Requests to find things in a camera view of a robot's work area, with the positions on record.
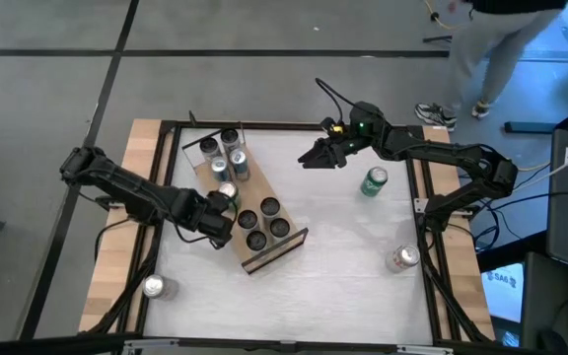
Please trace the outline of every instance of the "soda can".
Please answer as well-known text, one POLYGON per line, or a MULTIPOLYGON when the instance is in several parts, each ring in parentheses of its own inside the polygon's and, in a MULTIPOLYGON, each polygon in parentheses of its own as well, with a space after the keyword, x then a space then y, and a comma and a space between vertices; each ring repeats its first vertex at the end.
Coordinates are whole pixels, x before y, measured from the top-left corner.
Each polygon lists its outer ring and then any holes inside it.
POLYGON ((249 161, 247 160, 247 154, 241 149, 236 149, 230 153, 229 160, 234 167, 234 173, 236 178, 240 181, 245 181, 249 179, 249 161))
POLYGON ((178 292, 175 280, 161 275, 150 275, 144 280, 144 295, 151 300, 171 300, 178 292))
POLYGON ((258 253, 266 247, 266 236, 261 231, 253 231, 247 236, 247 248, 253 253, 258 253))
POLYGON ((223 148, 228 155, 241 147, 241 137, 234 128, 223 129, 221 132, 221 142, 223 142, 223 148))
POLYGON ((361 192, 366 196, 374 197, 379 194, 387 180, 388 174, 385 169, 373 167, 367 172, 363 183, 361 183, 361 192))
POLYGON ((280 215, 280 202, 275 197, 266 197, 260 202, 260 213, 264 226, 269 226, 271 221, 280 215))
POLYGON ((198 143, 198 147, 201 149, 203 158, 205 158, 208 162, 211 162, 212 159, 216 157, 222 156, 221 149, 218 147, 218 142, 212 137, 205 138, 200 141, 200 143, 198 143))
POLYGON ((227 161, 223 157, 216 157, 212 159, 212 173, 214 178, 218 181, 229 181, 231 176, 227 168, 227 161))
POLYGON ((284 218, 276 218, 271 221, 268 230, 275 240, 279 240, 288 236, 289 232, 291 232, 291 225, 284 218))
POLYGON ((251 210, 245 210, 238 215, 238 225, 243 230, 245 236, 260 228, 259 223, 257 223, 257 215, 251 210))
POLYGON ((420 262, 420 251, 414 246, 400 246, 390 252, 385 259, 387 268, 394 273, 413 267, 418 262, 420 262))
MULTIPOLYGON (((229 197, 231 201, 234 201, 234 203, 236 203, 236 208, 241 207, 241 195, 238 192, 238 187, 233 182, 221 182, 221 185, 218 187, 218 192, 229 197)), ((229 203, 230 209, 234 207, 234 204, 231 201, 229 203)))

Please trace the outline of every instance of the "white tabletop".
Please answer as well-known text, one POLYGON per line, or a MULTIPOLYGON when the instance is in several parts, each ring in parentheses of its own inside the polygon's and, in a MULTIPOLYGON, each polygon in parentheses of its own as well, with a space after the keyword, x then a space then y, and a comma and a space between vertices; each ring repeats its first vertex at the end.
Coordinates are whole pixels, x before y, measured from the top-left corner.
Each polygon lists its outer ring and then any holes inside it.
MULTIPOLYGON (((212 131, 184 129, 179 145, 212 131)), ((399 274, 385 267, 388 252, 416 244, 405 163, 381 161, 368 149, 348 157, 344 169, 303 170, 297 159, 321 132, 245 135, 298 229, 309 228, 306 242, 247 275, 231 248, 182 243, 166 224, 156 272, 175 279, 179 291, 169 301, 151 300, 145 334, 431 344, 420 266, 399 274), (370 198, 359 186, 374 166, 389 172, 389 182, 370 198)), ((179 149, 173 185, 205 194, 190 165, 202 161, 198 147, 186 153, 179 149)))

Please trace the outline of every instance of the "wooden board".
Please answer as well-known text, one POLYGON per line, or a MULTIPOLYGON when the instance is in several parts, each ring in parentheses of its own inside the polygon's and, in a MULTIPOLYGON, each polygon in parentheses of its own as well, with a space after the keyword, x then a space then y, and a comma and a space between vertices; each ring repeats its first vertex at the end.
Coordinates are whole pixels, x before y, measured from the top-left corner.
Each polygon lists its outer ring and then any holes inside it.
MULTIPOLYGON (((150 176, 160 125, 161 120, 136 119, 133 122, 122 159, 121 166, 123 168, 144 178, 150 176)), ((165 142, 164 155, 162 156, 158 174, 159 178, 156 183, 163 182, 168 165, 171 141, 172 136, 169 135, 165 142)), ((108 212, 106 224, 108 225, 124 218, 126 218, 126 212, 123 208, 114 209, 108 212)), ((144 252, 147 251, 150 245, 153 231, 153 228, 148 228, 146 231, 144 252)), ((80 331, 88 330, 96 325, 124 289, 130 260, 135 248, 136 235, 137 224, 133 222, 124 223, 104 233, 98 260, 96 261, 96 267, 94 268, 94 274, 89 286, 85 309, 78 327, 80 331)), ((133 331, 135 329, 140 297, 141 292, 136 292, 133 297, 126 330, 133 331)))
MULTIPOLYGON (((150 174, 160 124, 161 120, 134 120, 122 161, 124 168, 142 177, 147 177, 150 174)), ((434 141, 450 142, 449 133, 444 129, 424 127, 424 136, 434 141)), ((162 169, 166 165, 167 161, 163 160, 162 169)), ((436 193, 447 194, 460 187, 458 173, 454 167, 440 164, 431 164, 430 167, 436 193)), ((418 190, 422 193, 424 192, 424 183, 419 162, 416 162, 415 174, 418 190)), ((109 224, 121 219, 118 213, 120 212, 111 211, 106 223, 109 224)), ((465 219, 454 217, 451 223, 468 228, 465 219)), ((91 279, 85 310, 79 326, 80 330, 86 330, 95 325, 124 288, 136 233, 137 226, 132 223, 126 223, 119 228, 106 232, 91 279)), ((494 339, 494 331, 485 301, 471 236, 453 228, 447 229, 443 236, 455 296, 481 332, 494 339)), ((432 250, 431 252, 435 261, 435 251, 432 250)), ((449 339, 450 332, 446 309, 439 297, 437 305, 443 337, 449 339)), ((136 312, 130 313, 129 324, 131 324, 130 320, 136 316, 136 312)))
MULTIPOLYGON (((253 158, 253 155, 251 154, 251 151, 247 147, 247 145, 243 143, 242 149, 247 155, 249 179, 247 181, 240 181, 235 177, 232 177, 233 182, 238 187, 241 196, 240 210, 251 210, 255 212, 260 223, 260 231, 262 231, 262 233, 264 233, 269 240, 269 243, 266 246, 267 251, 255 255, 247 247, 245 235, 238 223, 234 224, 234 228, 232 230, 232 246, 234 248, 234 253, 243 264, 243 269, 248 273, 252 273, 265 264, 273 261, 278 256, 303 244, 304 240, 306 239, 306 233, 298 233, 299 231, 297 230, 297 227, 293 223, 293 220, 289 216, 288 212, 286 212, 286 208, 283 205, 280 205, 280 217, 287 220, 289 225, 291 226, 291 232, 288 236, 292 238, 290 238, 288 242, 278 244, 278 246, 275 247, 274 242, 271 241, 271 238, 269 237, 269 233, 267 233, 268 227, 264 226, 262 219, 259 218, 260 202, 266 197, 275 197, 278 201, 280 199, 277 197, 277 195, 273 191, 273 188, 268 183, 268 180, 264 176, 264 173, 260 169, 260 166, 253 158)), ((202 163, 196 166, 194 170, 196 171, 198 180, 205 188, 205 190, 215 191, 218 189, 220 182, 214 179, 209 163, 202 163)))
MULTIPOLYGON (((451 141, 449 132, 446 129, 439 129, 438 127, 424 127, 424 138, 445 143, 451 141)), ((429 167, 435 193, 448 194, 460 188, 457 168, 437 163, 430 163, 429 167)), ((418 192, 421 197, 426 197, 420 162, 416 162, 415 174, 417 177, 418 192)), ((470 230, 470 226, 465 218, 452 217, 450 223, 470 230)), ((431 243, 430 238, 430 234, 427 234, 429 243, 431 243)), ((474 252, 472 236, 460 229, 449 227, 442 234, 442 238, 444 239, 453 295, 479 330, 490 339, 494 339, 494 329, 492 328, 490 313, 488 312, 488 306, 485 301, 485 293, 481 283, 481 272, 479 271, 476 253, 474 252)), ((437 265, 438 261, 435 249, 431 249, 430 253, 433 262, 437 265)), ((450 339, 451 332, 449 329, 446 305, 444 299, 437 291, 436 304, 438 307, 438 315, 440 316, 442 337, 450 339)), ((461 338, 468 340, 463 331, 461 332, 461 338)))

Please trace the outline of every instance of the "person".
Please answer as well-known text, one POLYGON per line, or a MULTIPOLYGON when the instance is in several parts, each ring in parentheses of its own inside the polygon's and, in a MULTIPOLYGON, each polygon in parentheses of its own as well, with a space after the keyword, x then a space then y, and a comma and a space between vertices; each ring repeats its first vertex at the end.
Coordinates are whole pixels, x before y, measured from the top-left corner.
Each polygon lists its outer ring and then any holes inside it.
MULTIPOLYGON (((567 1, 471 0, 472 21, 453 36, 442 100, 439 104, 416 105, 417 117, 428 124, 446 126, 451 132, 455 130, 463 88, 474 67, 492 49, 481 98, 472 108, 475 118, 488 115, 490 105, 510 81, 526 44, 549 26, 567 1)), ((457 0, 452 0, 449 11, 456 8, 457 0)))

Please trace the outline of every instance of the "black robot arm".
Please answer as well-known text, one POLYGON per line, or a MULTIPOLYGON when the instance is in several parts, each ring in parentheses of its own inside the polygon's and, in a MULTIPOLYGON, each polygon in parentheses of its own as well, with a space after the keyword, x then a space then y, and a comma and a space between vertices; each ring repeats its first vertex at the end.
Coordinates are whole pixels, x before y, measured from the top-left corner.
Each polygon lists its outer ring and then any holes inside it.
POLYGON ((93 185, 106 192, 123 203, 129 218, 138 223, 153 225, 167 219, 203 233, 215 249, 232 237, 233 221, 221 215, 229 199, 220 192, 209 192, 205 198, 192 188, 159 186, 121 168, 100 148, 75 148, 60 173, 67 184, 93 185))
POLYGON ((334 169, 346 165, 345 157, 372 147, 387 161, 418 159, 460 167, 472 181, 447 195, 429 196, 424 212, 426 227, 446 230, 451 214, 482 198, 502 198, 514 189, 517 167, 494 149, 481 144, 450 144, 422 140, 407 126, 392 126, 374 105, 356 103, 349 125, 326 118, 321 127, 328 137, 320 138, 298 160, 306 169, 334 169))

